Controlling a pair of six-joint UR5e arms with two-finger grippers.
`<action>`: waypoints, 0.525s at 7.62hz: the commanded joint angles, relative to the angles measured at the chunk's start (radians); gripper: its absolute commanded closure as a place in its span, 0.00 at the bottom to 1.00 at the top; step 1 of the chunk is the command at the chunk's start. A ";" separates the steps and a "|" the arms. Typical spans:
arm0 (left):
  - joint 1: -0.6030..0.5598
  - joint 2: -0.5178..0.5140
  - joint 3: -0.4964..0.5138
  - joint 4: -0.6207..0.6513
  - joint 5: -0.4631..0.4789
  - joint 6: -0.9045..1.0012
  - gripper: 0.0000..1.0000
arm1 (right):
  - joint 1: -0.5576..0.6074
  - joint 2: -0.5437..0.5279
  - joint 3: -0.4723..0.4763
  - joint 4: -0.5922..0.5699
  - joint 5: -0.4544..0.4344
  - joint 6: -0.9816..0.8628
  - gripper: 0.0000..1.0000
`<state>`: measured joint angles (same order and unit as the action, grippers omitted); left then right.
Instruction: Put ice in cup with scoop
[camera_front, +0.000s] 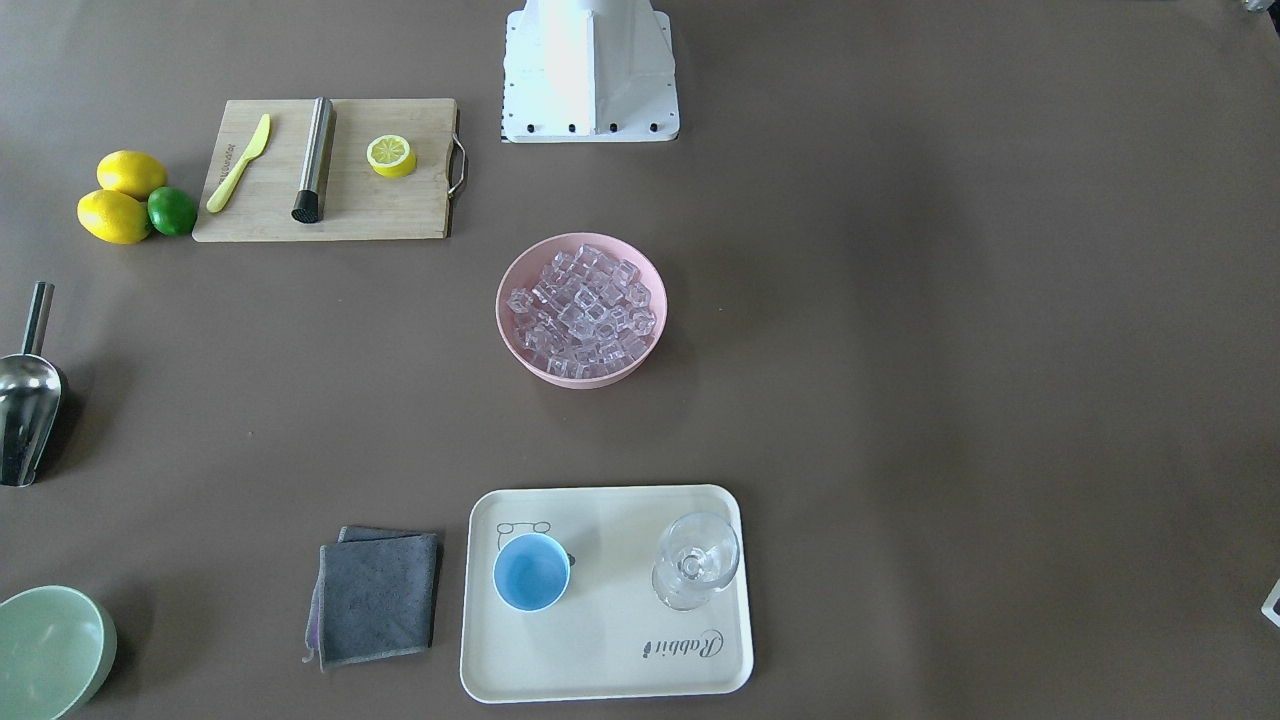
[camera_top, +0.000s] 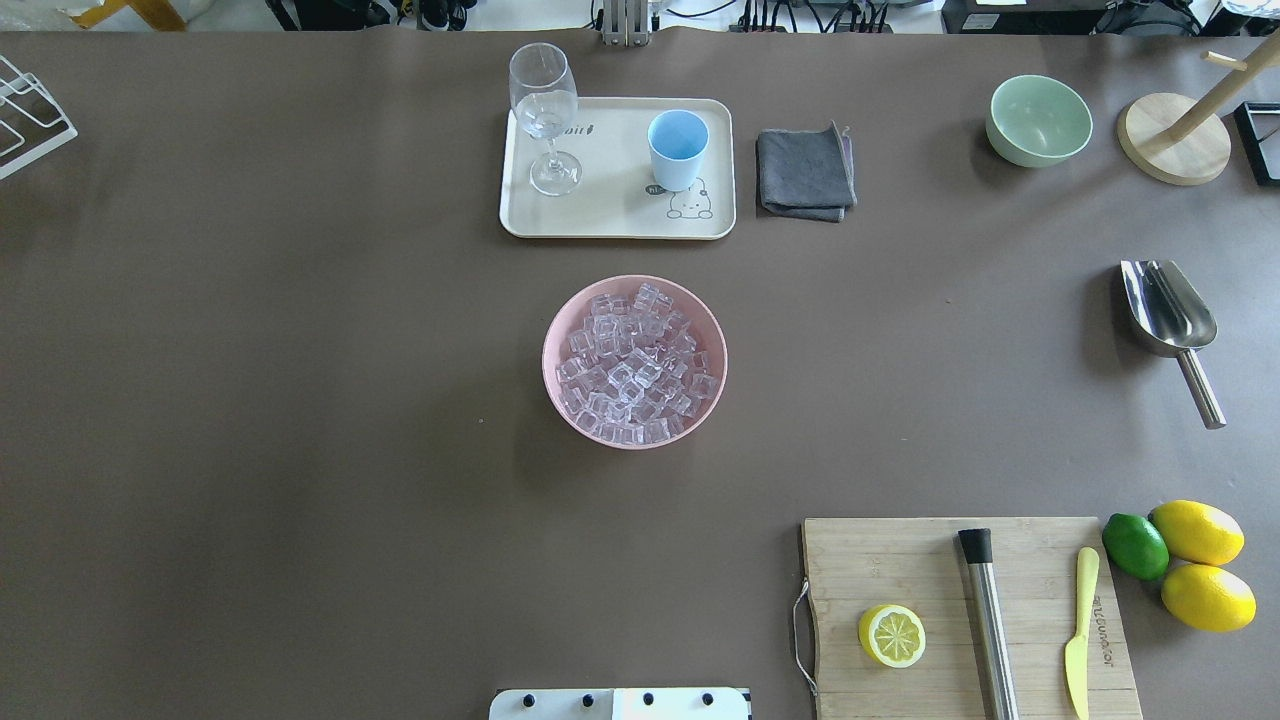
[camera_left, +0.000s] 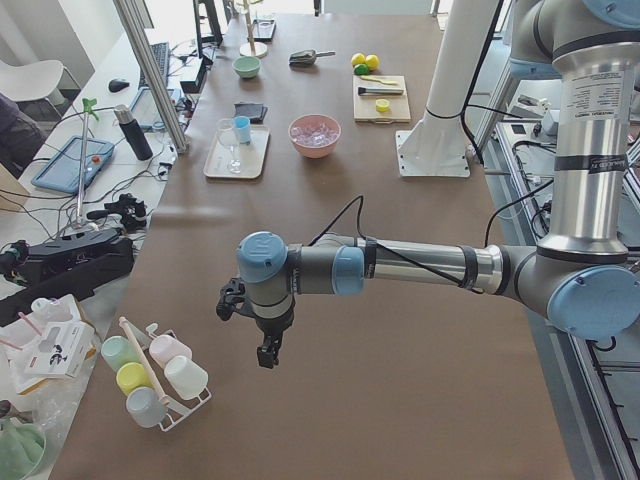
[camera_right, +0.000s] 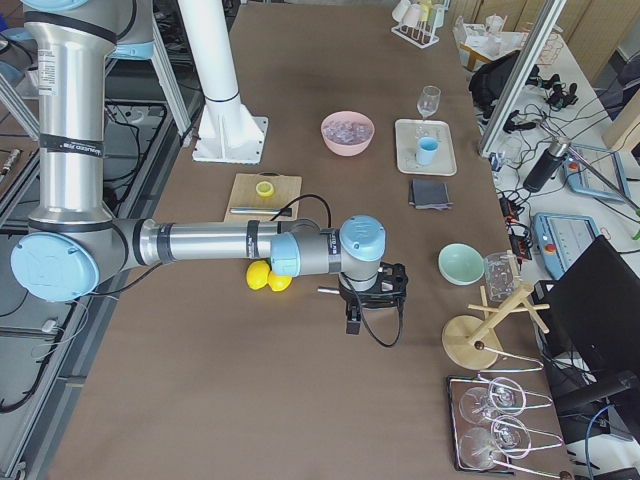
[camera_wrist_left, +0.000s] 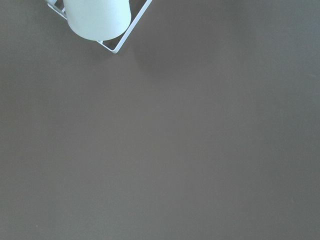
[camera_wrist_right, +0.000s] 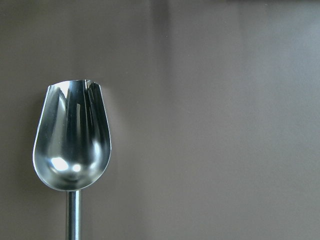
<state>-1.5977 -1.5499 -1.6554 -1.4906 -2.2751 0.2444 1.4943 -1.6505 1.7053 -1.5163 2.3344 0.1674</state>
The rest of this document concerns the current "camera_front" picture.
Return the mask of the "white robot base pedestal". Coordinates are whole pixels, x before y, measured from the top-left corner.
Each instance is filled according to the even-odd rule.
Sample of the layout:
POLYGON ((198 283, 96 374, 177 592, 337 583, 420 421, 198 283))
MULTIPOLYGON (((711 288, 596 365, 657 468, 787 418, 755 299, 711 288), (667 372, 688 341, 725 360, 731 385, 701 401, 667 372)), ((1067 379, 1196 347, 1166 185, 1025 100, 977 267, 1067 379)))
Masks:
POLYGON ((502 141, 678 137, 671 20, 649 1, 527 1, 504 28, 502 141))

